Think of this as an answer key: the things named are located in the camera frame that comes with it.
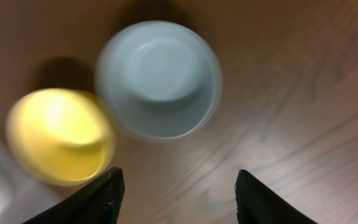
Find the grey plastic bowl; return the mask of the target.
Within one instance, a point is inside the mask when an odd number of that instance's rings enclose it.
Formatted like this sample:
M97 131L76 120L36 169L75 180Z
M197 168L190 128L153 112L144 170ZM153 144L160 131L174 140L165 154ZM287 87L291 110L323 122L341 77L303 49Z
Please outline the grey plastic bowl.
M187 27L145 21L104 45L95 90L128 134L152 141L186 136L207 122L222 93L219 61Z

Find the yellow plastic bowl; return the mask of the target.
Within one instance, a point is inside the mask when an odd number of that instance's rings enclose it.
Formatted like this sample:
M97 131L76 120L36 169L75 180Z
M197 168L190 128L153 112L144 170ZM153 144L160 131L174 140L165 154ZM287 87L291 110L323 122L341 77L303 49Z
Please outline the yellow plastic bowl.
M6 139L20 164L53 185L100 174L114 155L114 132L93 95L64 88L29 93L10 109Z

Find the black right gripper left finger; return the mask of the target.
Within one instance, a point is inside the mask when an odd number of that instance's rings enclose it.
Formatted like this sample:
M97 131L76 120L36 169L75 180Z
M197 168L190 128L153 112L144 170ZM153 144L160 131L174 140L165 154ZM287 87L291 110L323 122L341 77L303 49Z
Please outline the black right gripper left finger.
M112 167L24 224L116 224L124 192L122 169Z

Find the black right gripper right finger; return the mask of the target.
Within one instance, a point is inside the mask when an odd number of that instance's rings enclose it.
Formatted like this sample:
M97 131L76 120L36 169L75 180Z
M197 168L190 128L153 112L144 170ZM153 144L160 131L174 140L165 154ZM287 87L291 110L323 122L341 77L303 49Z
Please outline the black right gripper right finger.
M316 224L247 170L239 171L235 193L239 224Z

